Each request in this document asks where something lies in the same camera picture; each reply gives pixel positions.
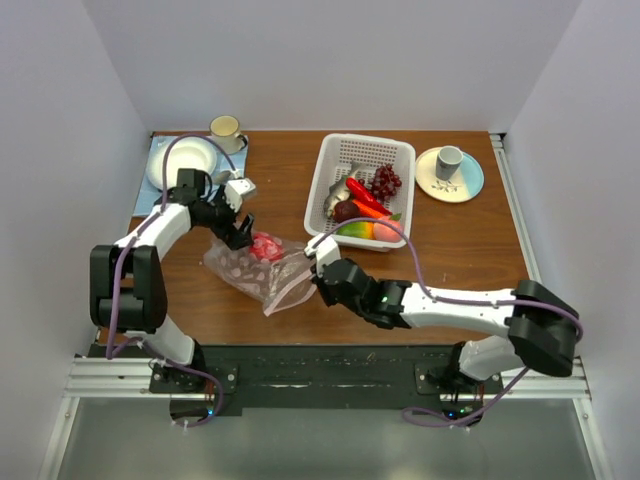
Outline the fake red bell pepper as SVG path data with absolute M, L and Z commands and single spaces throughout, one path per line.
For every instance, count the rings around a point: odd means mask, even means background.
M 283 258 L 284 247 L 281 239 L 264 232 L 254 232 L 249 253 L 259 261 L 275 262 Z

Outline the clear zip top bag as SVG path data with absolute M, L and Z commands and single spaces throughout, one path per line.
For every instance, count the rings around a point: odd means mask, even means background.
M 305 303 L 316 292 L 311 281 L 314 262 L 305 256 L 305 245 L 281 240 L 283 258 L 268 262 L 251 255 L 250 246 L 232 251 L 214 239 L 203 263 L 227 284 L 259 301 L 264 315 L 271 316 Z

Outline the fake mango green orange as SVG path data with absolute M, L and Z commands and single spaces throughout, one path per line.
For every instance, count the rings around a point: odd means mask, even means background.
M 374 240 L 374 226 L 374 223 L 368 221 L 348 223 L 341 226 L 336 234 L 362 240 Z

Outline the fake peach pink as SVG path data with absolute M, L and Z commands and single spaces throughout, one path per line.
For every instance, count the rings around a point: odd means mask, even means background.
M 395 216 L 383 216 L 373 223 L 373 238 L 377 241 L 397 243 L 402 240 L 402 230 Z

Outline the fake dark purple fruit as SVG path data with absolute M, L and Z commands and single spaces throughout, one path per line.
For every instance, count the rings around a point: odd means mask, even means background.
M 338 202 L 333 209 L 332 215 L 334 221 L 337 223 L 342 223 L 359 216 L 360 210 L 358 206 L 351 200 L 343 200 Z

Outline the fake carrot orange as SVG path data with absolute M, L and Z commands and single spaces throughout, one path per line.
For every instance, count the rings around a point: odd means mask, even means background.
M 353 203 L 357 206 L 359 212 L 364 216 L 364 217 L 369 217 L 369 218 L 374 218 L 374 219 L 381 219 L 381 218 L 387 218 L 392 216 L 392 213 L 389 211 L 380 211 L 377 210 L 365 203 L 362 203 L 359 200 L 354 200 Z

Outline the fake red chili pepper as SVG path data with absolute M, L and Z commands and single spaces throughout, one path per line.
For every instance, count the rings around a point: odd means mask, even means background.
M 386 207 L 384 207 L 378 200 L 376 200 L 374 196 L 371 194 L 371 192 L 367 190 L 358 180 L 348 178 L 346 180 L 346 185 L 351 191 L 349 200 L 351 201 L 359 200 L 362 203 L 365 203 L 377 210 L 391 212 Z

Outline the fake fish grey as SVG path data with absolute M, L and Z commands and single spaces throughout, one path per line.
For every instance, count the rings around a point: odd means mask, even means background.
M 364 168 L 364 163 L 353 163 L 348 173 L 343 174 L 338 181 L 329 187 L 328 196 L 324 200 L 323 213 L 326 218 L 332 218 L 339 202 L 350 198 L 351 191 L 346 185 L 348 178 L 355 179 L 358 172 Z

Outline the fake purple grapes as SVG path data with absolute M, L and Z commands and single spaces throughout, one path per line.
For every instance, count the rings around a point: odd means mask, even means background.
M 376 200 L 386 202 L 397 194 L 401 186 L 402 180 L 395 173 L 393 166 L 385 164 L 376 169 L 369 183 L 369 191 Z

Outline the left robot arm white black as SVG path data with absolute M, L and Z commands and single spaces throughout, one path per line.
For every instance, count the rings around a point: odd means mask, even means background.
M 184 392 L 217 392 L 201 346 L 168 315 L 161 261 L 195 227 L 210 230 L 231 251 L 253 243 L 254 218 L 237 219 L 255 185 L 236 171 L 219 178 L 181 169 L 176 185 L 164 190 L 150 215 L 126 237 L 98 245 L 90 254 L 90 317 L 108 331 L 107 359 L 121 351 L 116 334 L 146 350 L 164 382 Z

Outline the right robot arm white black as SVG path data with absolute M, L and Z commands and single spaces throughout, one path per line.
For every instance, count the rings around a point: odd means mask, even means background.
M 418 282 L 377 280 L 355 262 L 314 268 L 312 281 L 328 306 L 342 305 L 381 329 L 449 327 L 485 334 L 454 346 L 433 383 L 459 393 L 507 370 L 528 368 L 566 378 L 582 338 L 578 312 L 533 280 L 514 289 L 433 289 Z

